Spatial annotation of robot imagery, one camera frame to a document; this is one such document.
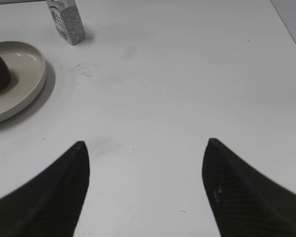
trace small carton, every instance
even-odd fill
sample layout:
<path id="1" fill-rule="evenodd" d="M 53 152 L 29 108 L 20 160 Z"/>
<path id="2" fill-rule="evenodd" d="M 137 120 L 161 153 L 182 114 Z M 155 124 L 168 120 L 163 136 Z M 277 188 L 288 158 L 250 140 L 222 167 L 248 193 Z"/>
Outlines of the small carton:
<path id="1" fill-rule="evenodd" d="M 82 20 L 74 0 L 46 0 L 59 35 L 75 45 L 86 38 Z"/>

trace wall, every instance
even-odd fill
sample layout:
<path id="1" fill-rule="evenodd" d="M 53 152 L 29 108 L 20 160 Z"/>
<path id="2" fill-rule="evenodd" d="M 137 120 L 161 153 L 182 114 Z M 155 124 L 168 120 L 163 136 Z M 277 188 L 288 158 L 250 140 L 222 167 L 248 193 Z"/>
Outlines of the wall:
<path id="1" fill-rule="evenodd" d="M 296 43 L 296 0 L 271 0 Z"/>

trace plate rim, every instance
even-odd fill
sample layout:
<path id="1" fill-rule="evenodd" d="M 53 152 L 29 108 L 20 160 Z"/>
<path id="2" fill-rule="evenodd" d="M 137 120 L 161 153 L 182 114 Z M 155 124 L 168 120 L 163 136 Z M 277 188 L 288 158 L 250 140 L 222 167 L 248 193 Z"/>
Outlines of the plate rim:
<path id="1" fill-rule="evenodd" d="M 42 68 L 41 73 L 39 75 L 39 80 L 37 80 L 37 84 L 31 90 L 28 91 L 28 94 L 26 96 L 24 96 L 22 101 L 18 104 L 15 104 L 11 108 L 6 109 L 5 111 L 0 113 L 0 122 L 4 121 L 10 117 L 15 116 L 16 114 L 18 114 L 19 112 L 24 110 L 26 107 L 28 107 L 42 91 L 42 89 L 46 83 L 46 78 L 47 78 L 47 72 L 46 72 L 47 67 L 46 67 L 45 57 L 44 57 L 43 53 L 36 46 L 32 45 L 31 43 L 24 42 L 24 41 L 11 41 L 11 40 L 10 41 L 0 41 L 0 44 L 2 44 L 2 43 L 21 43 L 21 44 L 25 44 L 27 46 L 30 46 L 31 48 L 33 48 L 35 51 L 37 51 L 39 53 L 40 58 L 42 60 L 43 68 Z"/>

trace white table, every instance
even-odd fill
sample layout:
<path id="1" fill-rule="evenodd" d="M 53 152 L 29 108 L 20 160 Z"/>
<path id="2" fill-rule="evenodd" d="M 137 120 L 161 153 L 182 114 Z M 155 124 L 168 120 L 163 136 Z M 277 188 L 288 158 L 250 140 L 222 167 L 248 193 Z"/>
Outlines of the white table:
<path id="1" fill-rule="evenodd" d="M 84 140 L 76 237 L 218 237 L 201 180 L 210 137 L 296 192 L 296 46 L 269 1 L 77 4 L 89 39 L 76 46 L 45 2 L 0 5 L 0 41 L 36 45 L 53 68 L 0 124 L 0 197 Z"/>

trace white plate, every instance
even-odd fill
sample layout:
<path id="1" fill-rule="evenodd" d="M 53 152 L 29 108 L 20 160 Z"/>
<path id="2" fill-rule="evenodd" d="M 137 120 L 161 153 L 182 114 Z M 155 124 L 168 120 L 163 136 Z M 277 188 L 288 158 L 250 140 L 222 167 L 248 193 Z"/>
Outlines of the white plate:
<path id="1" fill-rule="evenodd" d="M 43 54 L 23 42 L 0 42 L 0 56 L 11 73 L 10 85 L 0 92 L 0 121 L 3 121 L 38 96 L 46 81 L 46 65 Z"/>

